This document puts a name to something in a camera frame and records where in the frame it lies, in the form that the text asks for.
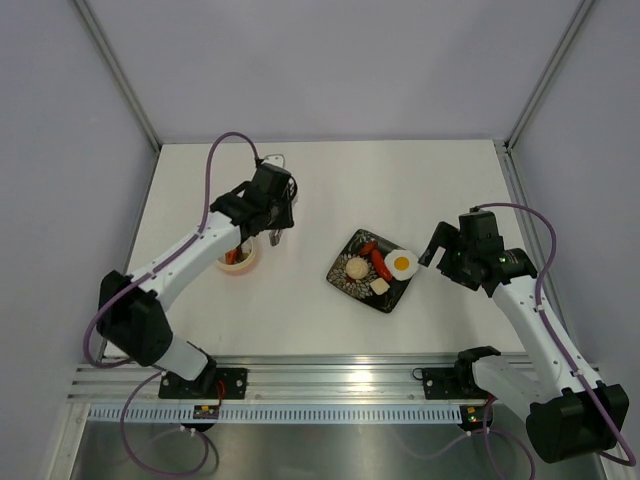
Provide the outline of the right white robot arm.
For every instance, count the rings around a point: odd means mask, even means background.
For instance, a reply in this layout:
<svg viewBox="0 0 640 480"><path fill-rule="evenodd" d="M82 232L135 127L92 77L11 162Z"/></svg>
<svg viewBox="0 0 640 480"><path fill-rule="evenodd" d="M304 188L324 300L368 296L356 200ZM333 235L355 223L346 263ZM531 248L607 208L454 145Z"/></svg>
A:
<svg viewBox="0 0 640 480"><path fill-rule="evenodd" d="M525 424L538 457L547 463L598 454L633 467L635 457L621 434L629 398L619 384L606 384L584 359L557 318L538 270L521 248L508 249L489 206L471 209L453 226L441 221L419 262L432 264L454 283L483 290L509 320L537 378L514 369L495 348L459 352L453 366L456 389L501 401Z"/></svg>

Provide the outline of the orange fried cutlet toy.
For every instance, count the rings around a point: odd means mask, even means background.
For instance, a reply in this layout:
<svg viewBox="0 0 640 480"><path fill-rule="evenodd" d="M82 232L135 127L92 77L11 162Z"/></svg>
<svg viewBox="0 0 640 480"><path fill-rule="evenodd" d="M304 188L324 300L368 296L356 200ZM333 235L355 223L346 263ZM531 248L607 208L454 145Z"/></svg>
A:
<svg viewBox="0 0 640 480"><path fill-rule="evenodd" d="M237 262L237 256L238 256L238 251L236 249L228 251L225 254L225 263L227 265L234 265Z"/></svg>

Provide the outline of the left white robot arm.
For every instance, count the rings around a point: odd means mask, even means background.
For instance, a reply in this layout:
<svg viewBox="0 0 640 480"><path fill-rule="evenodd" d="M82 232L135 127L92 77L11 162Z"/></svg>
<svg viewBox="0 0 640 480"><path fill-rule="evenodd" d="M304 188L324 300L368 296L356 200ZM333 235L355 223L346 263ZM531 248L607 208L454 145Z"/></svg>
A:
<svg viewBox="0 0 640 480"><path fill-rule="evenodd" d="M97 332L141 366L181 378L195 398L215 388L214 360L175 334L168 311L209 266L263 231L293 226L297 184L281 156L269 156L253 177L206 202L198 226L138 270L114 271L102 281Z"/></svg>

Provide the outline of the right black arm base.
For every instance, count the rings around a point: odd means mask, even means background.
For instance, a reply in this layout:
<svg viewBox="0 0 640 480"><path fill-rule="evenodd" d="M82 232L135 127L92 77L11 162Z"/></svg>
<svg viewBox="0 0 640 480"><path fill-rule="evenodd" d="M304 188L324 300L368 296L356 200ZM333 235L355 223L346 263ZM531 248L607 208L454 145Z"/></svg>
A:
<svg viewBox="0 0 640 480"><path fill-rule="evenodd" d="M479 400L486 401L486 391L464 385L453 367L421 368L411 371L411 376L423 389L426 400Z"/></svg>

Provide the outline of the metal tongs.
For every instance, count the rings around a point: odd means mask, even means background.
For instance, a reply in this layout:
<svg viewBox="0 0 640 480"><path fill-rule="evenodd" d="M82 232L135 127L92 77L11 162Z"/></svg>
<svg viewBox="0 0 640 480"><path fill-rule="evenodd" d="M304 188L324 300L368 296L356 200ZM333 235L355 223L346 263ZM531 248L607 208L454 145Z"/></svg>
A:
<svg viewBox="0 0 640 480"><path fill-rule="evenodd" d="M271 230L269 233L269 242L272 247L276 247L282 238L283 231L281 229Z"/></svg>

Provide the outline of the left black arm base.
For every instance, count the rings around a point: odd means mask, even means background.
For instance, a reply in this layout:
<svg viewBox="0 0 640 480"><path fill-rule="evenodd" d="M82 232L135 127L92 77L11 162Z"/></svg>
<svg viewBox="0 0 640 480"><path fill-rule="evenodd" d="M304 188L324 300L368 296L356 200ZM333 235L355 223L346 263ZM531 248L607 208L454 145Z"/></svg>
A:
<svg viewBox="0 0 640 480"><path fill-rule="evenodd" d="M242 400L249 371L246 368L217 367L196 380L185 380L168 372L160 381L158 396L168 400Z"/></svg>

